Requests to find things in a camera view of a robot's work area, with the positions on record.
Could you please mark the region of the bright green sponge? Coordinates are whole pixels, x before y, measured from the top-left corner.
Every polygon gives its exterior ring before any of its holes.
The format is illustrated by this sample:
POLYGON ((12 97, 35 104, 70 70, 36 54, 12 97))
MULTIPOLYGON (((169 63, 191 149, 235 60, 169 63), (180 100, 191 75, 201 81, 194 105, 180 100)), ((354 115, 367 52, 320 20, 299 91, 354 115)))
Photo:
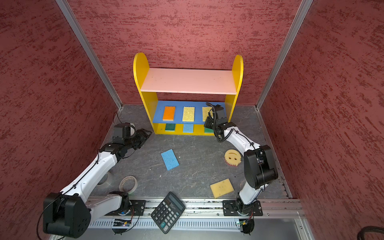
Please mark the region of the bright green sponge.
POLYGON ((213 134, 214 131, 212 129, 209 129, 209 128, 204 128, 204 133, 205 134, 213 134))

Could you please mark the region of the dark green scrub sponge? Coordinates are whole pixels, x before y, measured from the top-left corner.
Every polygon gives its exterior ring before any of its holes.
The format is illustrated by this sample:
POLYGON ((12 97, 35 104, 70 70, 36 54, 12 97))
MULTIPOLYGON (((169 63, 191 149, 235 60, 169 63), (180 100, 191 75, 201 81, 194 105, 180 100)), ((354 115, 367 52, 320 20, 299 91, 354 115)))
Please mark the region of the dark green scrub sponge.
POLYGON ((166 124, 165 131, 174 132, 176 129, 176 124, 166 124))

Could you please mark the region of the blue sponge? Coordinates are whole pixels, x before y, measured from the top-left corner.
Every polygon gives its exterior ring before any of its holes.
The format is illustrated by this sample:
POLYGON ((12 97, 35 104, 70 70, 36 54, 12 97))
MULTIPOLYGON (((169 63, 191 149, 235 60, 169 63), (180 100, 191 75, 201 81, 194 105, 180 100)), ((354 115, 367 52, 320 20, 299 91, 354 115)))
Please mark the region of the blue sponge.
POLYGON ((194 124, 184 124, 183 133, 192 134, 194 132, 194 124))
POLYGON ((163 161, 164 161, 165 166, 166 166, 168 171, 179 166, 179 162, 178 162, 178 160, 175 156, 175 153, 172 149, 161 153, 161 156, 163 158, 163 161))

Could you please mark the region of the orange sponge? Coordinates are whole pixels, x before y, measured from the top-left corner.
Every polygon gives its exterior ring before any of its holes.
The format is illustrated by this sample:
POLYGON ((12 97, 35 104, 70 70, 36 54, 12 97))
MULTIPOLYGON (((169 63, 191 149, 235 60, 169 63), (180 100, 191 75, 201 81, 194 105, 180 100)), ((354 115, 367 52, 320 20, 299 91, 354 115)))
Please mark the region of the orange sponge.
POLYGON ((163 114, 163 121, 174 121, 175 118, 175 106, 165 106, 164 114, 163 114))

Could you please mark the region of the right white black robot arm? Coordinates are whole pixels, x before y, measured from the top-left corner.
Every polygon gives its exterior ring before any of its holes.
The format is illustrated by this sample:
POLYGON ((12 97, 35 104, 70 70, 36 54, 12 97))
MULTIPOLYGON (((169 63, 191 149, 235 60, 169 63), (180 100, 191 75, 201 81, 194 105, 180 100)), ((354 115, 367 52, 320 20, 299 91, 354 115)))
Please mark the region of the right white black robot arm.
POLYGON ((231 143, 243 156, 246 183, 238 193, 235 209, 244 216, 255 209, 260 193, 279 177, 276 160, 269 146, 255 143, 229 122, 221 105, 206 105, 211 109, 204 127, 213 130, 219 143, 231 143))

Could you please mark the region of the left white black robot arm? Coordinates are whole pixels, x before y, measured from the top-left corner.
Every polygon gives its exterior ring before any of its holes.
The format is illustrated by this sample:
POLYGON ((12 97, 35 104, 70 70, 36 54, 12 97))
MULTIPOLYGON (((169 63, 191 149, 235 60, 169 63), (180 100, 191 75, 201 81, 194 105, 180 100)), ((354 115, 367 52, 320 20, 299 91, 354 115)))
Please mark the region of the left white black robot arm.
POLYGON ((131 123, 115 125, 112 141, 97 151, 86 169, 60 192, 50 193, 44 199, 36 232, 77 239, 91 223, 106 214, 118 212, 121 216, 133 216, 135 209, 127 192, 112 191, 95 201, 89 197, 108 171, 126 158, 128 150, 140 149, 151 134, 149 130, 136 129, 131 123))

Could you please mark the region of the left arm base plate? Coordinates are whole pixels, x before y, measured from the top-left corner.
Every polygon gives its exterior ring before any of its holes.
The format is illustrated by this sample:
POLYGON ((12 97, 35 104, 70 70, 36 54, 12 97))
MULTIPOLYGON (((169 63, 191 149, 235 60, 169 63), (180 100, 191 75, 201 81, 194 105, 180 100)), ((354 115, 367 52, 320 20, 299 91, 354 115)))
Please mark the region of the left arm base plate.
POLYGON ((125 216, 143 216, 146 206, 145 200, 129 200, 129 205, 113 212, 114 215, 125 216))

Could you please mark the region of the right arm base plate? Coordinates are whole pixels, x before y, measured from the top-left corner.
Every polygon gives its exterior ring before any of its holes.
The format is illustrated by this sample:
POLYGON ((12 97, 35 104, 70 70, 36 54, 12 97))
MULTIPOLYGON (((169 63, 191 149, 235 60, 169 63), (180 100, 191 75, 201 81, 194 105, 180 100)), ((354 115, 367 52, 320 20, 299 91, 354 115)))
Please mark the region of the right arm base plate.
POLYGON ((261 217, 263 210, 260 201, 254 201, 249 205, 244 205, 240 199, 223 201, 224 216, 243 216, 261 217))

